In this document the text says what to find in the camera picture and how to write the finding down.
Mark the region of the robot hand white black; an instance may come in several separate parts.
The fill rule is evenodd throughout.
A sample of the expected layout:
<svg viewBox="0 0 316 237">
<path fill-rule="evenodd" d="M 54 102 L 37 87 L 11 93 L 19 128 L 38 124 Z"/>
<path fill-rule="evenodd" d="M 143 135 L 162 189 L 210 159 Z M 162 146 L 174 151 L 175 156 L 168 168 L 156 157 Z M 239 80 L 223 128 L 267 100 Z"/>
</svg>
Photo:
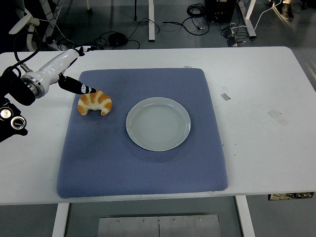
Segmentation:
<svg viewBox="0 0 316 237">
<path fill-rule="evenodd" d="M 35 98 L 43 97 L 52 84 L 57 83 L 60 88 L 74 94 L 95 93 L 96 89 L 89 87 L 77 79 L 67 77 L 64 72 L 77 60 L 90 51 L 90 46 L 81 46 L 74 49 L 68 49 L 57 55 L 38 71 L 27 72 L 22 76 L 22 81 L 33 92 Z"/>
</svg>

